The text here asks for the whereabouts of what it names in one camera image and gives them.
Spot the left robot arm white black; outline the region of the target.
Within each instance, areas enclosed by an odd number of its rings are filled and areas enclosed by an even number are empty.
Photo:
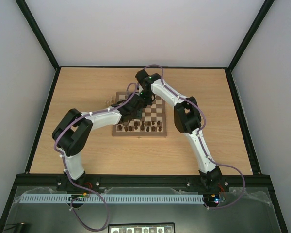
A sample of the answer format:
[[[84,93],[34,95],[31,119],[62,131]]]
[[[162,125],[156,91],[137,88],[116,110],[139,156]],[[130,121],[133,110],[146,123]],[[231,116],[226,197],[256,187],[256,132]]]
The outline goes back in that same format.
[[[52,133],[54,150],[60,153],[64,173],[75,186],[84,174],[81,161],[89,134],[99,128],[126,123],[136,118],[138,111],[147,106],[143,94],[132,93],[127,100],[119,101],[105,109],[82,113],[71,109]]]

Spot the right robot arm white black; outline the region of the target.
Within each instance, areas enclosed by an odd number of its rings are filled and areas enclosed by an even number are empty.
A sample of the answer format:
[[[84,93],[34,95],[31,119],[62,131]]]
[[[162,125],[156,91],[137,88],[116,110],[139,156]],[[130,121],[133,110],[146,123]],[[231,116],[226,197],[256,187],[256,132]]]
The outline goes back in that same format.
[[[145,100],[152,101],[159,96],[174,109],[174,125],[184,134],[197,159],[200,182],[206,190],[213,190],[220,182],[222,173],[214,162],[203,136],[202,120],[205,118],[194,97],[182,95],[168,85],[161,75],[149,75],[144,69],[137,72],[136,80],[141,86],[139,94]]]

